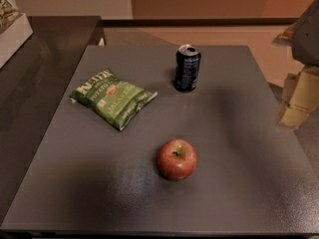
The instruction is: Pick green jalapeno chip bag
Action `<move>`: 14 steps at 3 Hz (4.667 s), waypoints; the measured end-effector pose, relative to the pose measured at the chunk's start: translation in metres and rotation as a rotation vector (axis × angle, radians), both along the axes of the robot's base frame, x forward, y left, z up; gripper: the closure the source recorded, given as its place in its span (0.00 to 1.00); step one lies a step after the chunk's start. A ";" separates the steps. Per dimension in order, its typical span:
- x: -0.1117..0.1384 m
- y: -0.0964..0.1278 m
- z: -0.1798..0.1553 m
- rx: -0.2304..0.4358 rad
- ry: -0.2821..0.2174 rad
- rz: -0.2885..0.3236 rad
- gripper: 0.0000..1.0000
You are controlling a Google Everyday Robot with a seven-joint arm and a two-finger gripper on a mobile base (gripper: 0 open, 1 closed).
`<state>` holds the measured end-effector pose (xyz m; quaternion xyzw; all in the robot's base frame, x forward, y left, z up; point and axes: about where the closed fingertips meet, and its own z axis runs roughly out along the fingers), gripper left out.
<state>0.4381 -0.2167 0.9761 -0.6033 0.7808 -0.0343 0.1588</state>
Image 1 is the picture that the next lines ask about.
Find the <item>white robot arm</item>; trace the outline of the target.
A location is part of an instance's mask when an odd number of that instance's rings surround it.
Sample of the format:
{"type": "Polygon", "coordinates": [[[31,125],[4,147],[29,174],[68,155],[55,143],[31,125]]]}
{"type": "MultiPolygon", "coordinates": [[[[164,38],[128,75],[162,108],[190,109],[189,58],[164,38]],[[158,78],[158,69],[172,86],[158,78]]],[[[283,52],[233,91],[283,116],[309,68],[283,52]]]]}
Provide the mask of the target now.
{"type": "Polygon", "coordinates": [[[297,128],[319,107],[319,0],[273,43],[289,46],[293,59],[303,65],[296,75],[287,75],[277,117],[279,124],[297,128]]]}

